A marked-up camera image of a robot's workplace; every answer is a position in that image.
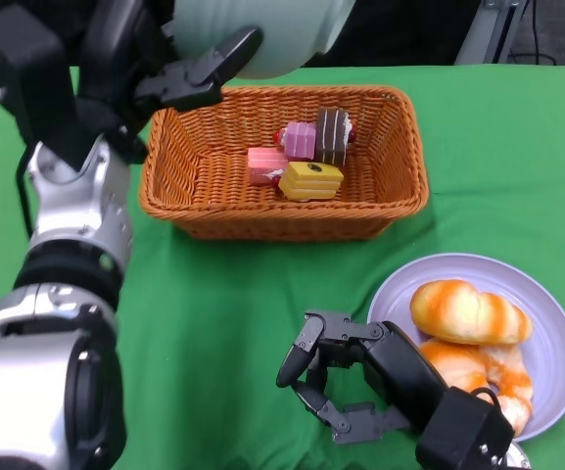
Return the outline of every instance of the wicker basket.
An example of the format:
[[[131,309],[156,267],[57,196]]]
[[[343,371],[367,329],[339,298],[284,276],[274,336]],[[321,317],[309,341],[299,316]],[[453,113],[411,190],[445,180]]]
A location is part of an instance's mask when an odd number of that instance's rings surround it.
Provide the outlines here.
[[[154,116],[139,199],[152,217],[200,239],[326,241],[375,237],[428,200],[410,100],[384,86],[228,87],[211,108]],[[332,201],[291,202],[248,183],[247,149],[272,145],[321,106],[350,111],[356,141]]]

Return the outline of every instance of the green tablecloth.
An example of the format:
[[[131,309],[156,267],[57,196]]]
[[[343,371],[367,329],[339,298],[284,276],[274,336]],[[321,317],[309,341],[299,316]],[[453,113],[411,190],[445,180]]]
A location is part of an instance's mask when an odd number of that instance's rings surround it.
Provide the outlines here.
[[[389,274],[445,251],[509,262],[565,307],[565,69],[300,70],[274,83],[407,92],[430,203],[368,243],[202,243],[144,214],[134,185],[135,254],[118,312],[129,441],[118,470],[413,470],[410,437],[336,447],[293,392],[275,387],[303,311],[362,321]],[[22,150],[0,110],[0,296],[26,246],[14,188]],[[359,370],[335,372],[335,401],[374,399]],[[524,449],[537,470],[565,468],[565,417]]]

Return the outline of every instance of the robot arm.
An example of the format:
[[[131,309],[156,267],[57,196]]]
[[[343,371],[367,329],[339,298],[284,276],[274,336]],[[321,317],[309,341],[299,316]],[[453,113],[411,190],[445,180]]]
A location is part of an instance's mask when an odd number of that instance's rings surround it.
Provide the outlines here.
[[[28,250],[0,300],[0,468],[101,470],[120,457],[116,312],[132,249],[129,166],[147,155],[137,134],[158,109],[219,103],[262,41],[246,27],[178,61],[150,5],[97,2],[77,94],[49,22],[18,4],[0,8],[0,105],[26,144],[20,189],[26,175],[39,200],[35,224],[24,204]]]
[[[390,406],[373,403],[345,406],[339,411],[325,396],[328,367],[362,365],[364,378]],[[306,372],[306,379],[299,380]],[[289,350],[277,378],[290,386],[306,410],[332,430],[337,445],[363,443],[396,430],[419,434],[416,457],[424,470],[498,470],[513,429],[493,391],[467,394],[448,388],[435,368],[390,321],[353,323],[349,316],[307,311],[304,328]],[[494,404],[478,399],[487,394]]]
[[[180,61],[165,33],[171,27],[162,25],[167,18],[159,5],[166,1],[61,2],[92,8],[75,17],[77,28],[57,34],[58,23],[42,16],[50,2],[0,1],[0,105],[26,144],[17,183],[29,236],[13,290],[0,301],[0,469],[6,470],[103,470],[120,457],[126,431],[116,312],[132,249],[129,166],[147,155],[138,132],[159,109],[219,103],[221,85],[262,42],[259,29],[245,27],[201,58]],[[77,93],[71,62],[79,64]],[[24,197],[26,175],[39,199],[35,223]],[[392,404],[386,413],[368,403],[339,411],[324,395],[327,367],[355,362]],[[278,386],[291,386],[332,427],[337,444],[408,426],[423,430],[417,457],[427,469],[496,468],[512,438],[496,407],[447,390],[389,323],[357,325],[308,312]],[[446,442],[456,415],[460,432],[473,434]],[[473,460],[454,463],[455,455]]]

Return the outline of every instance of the bread roll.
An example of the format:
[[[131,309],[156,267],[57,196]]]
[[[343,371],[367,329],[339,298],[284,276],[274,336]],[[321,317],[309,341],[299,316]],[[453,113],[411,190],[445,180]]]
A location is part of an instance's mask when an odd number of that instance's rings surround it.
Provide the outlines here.
[[[533,384],[518,346],[453,345],[433,339],[419,347],[449,387],[471,393],[494,384],[505,418],[519,436],[533,412]],[[492,402],[485,394],[480,399]]]
[[[410,311],[424,333],[465,345],[514,345],[533,331],[520,308],[461,280],[424,284],[412,296]]]

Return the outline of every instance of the purple plate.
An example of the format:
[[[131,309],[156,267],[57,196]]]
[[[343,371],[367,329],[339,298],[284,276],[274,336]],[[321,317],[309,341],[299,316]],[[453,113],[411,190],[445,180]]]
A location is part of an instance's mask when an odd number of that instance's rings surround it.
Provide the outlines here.
[[[445,253],[420,258],[394,272],[373,298],[367,321],[391,320],[417,345],[429,337],[410,318],[410,299],[422,284],[463,279],[519,306],[533,320],[521,351],[533,381],[533,415],[516,442],[542,433],[565,413],[565,311],[549,292],[519,269],[491,258]]]

